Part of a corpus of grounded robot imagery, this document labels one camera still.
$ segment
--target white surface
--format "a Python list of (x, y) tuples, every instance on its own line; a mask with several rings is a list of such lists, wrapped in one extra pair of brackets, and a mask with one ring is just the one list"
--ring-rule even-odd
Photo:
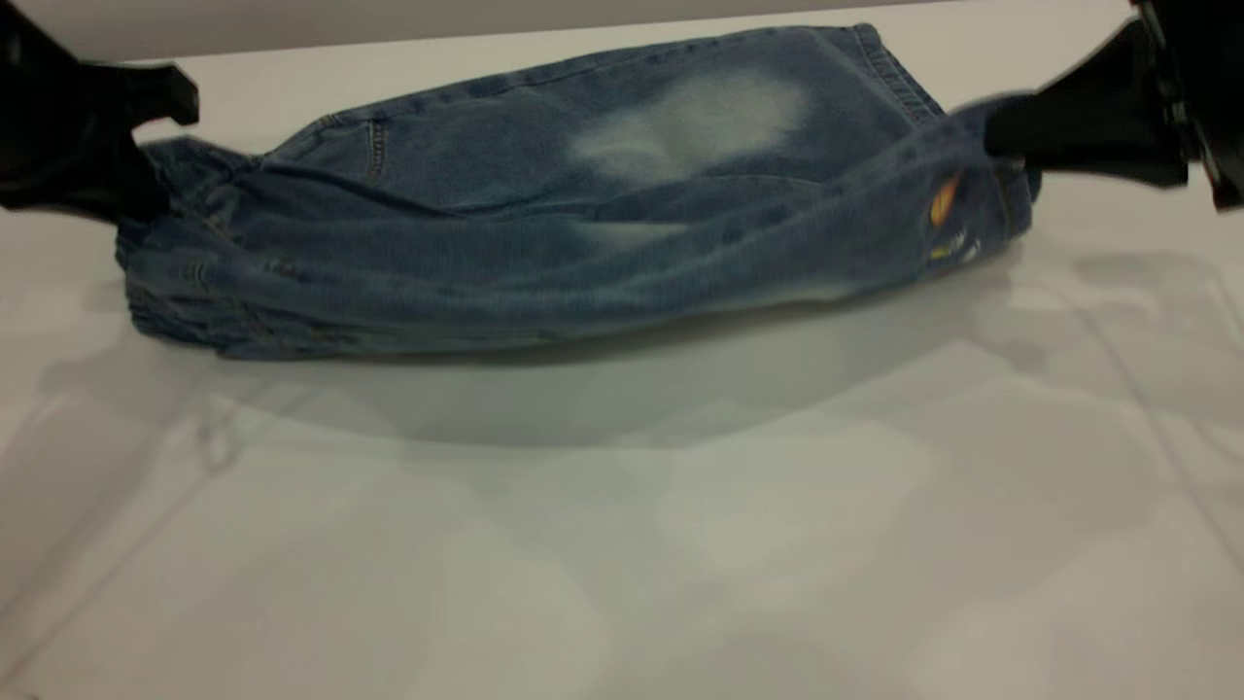
[[(1122, 2), (965, 2), (187, 61), (199, 133), (585, 51), (875, 21), (944, 103)], [(483, 367), (224, 363), (111, 233), (0, 216), (0, 668), (42, 700), (1227, 700), (1244, 218), (1050, 178), (1006, 259)]]
[(931, 0), (14, 0), (96, 60), (190, 56)]

